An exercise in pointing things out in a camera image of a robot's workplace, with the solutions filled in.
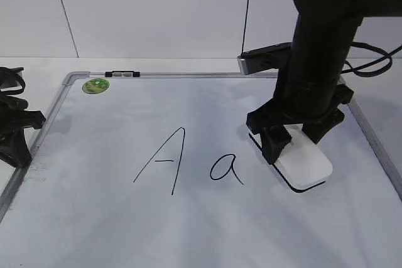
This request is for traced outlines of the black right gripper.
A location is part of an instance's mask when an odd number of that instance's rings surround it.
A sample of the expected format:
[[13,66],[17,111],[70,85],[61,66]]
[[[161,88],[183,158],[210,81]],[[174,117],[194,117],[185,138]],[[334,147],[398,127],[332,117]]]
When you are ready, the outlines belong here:
[[269,164],[274,164],[285,146],[291,142],[290,133],[283,125],[302,124],[303,133],[318,144],[329,131],[343,122],[345,115],[338,106],[348,104],[353,94],[349,87],[338,84],[325,105],[320,103],[318,96],[289,101],[274,97],[248,113],[246,124],[253,134],[262,131],[262,155]]

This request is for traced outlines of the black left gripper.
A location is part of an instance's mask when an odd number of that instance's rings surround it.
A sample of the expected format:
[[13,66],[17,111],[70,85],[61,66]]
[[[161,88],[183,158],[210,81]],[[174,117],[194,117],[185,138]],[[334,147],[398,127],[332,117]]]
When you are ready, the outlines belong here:
[[27,168],[31,153],[25,129],[41,129],[46,121],[41,111],[29,111],[24,99],[1,94],[1,161],[14,168]]

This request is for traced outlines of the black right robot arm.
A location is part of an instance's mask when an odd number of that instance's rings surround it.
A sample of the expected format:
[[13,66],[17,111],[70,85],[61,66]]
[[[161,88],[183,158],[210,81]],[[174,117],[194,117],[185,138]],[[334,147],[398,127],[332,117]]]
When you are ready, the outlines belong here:
[[314,143],[344,120],[339,105],[353,91],[339,83],[354,37],[364,18],[399,17],[401,0],[293,0],[298,11],[289,43],[245,51],[244,75],[276,69],[273,97],[248,113],[246,124],[261,138],[265,160],[275,163],[291,141],[288,125],[299,124]]

